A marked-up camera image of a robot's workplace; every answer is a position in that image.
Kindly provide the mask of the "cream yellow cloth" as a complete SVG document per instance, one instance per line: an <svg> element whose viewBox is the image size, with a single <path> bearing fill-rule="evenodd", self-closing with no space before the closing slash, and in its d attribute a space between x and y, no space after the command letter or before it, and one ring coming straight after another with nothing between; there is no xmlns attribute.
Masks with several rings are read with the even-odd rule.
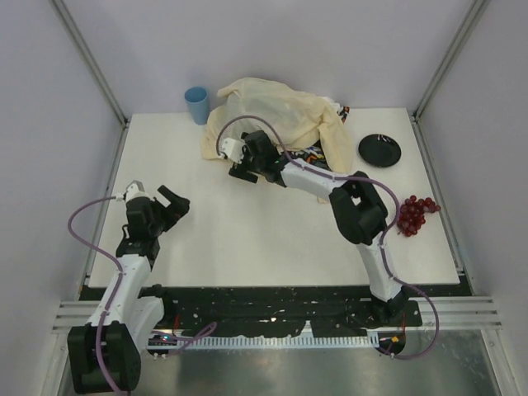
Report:
<svg viewBox="0 0 528 396"><path fill-rule="evenodd" d="M282 146L297 151L320 140L330 171L351 170L351 133L323 97L261 78L241 78L217 96L224 104L210 113L200 140L202 158L221 158L216 146L223 139L262 130L280 153Z"/></svg>

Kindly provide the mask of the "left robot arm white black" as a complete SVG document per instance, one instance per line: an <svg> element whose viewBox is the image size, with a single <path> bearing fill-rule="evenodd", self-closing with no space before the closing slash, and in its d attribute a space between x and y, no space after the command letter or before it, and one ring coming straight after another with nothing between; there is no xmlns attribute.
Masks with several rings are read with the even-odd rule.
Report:
<svg viewBox="0 0 528 396"><path fill-rule="evenodd" d="M85 324L69 330L68 358L77 394L135 390L141 372L141 353L149 335L165 315L161 296L140 294L160 251L159 237L168 232L190 209L190 201L165 186L158 192L163 205L149 196L140 181L132 181L123 194L127 222L122 238L110 254L95 250L115 264L110 284Z"/></svg>

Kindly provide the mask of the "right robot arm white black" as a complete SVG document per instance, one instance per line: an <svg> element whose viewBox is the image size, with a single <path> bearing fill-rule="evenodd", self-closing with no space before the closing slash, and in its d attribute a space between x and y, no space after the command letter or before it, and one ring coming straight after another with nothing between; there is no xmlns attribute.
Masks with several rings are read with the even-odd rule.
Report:
<svg viewBox="0 0 528 396"><path fill-rule="evenodd" d="M338 231L361 255L370 282L372 315L387 323L403 311L408 296L396 279L384 240L389 212L366 174L344 177L281 153L262 130L222 140L219 153L233 162L232 177L255 183L263 176L270 183L328 201Z"/></svg>

